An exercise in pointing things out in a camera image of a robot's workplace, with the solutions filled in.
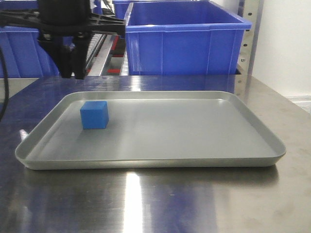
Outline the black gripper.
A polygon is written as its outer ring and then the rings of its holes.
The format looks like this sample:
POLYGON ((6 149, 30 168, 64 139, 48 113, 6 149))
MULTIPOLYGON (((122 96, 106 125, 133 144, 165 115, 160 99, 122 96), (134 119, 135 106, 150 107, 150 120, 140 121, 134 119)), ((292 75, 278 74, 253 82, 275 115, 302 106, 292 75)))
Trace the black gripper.
POLYGON ((88 0, 2 0, 0 26, 34 28, 57 36, 74 36, 74 48, 62 38, 38 39, 62 78, 82 80, 86 76, 86 57, 90 33, 125 35, 125 21, 113 15, 96 14, 88 0))

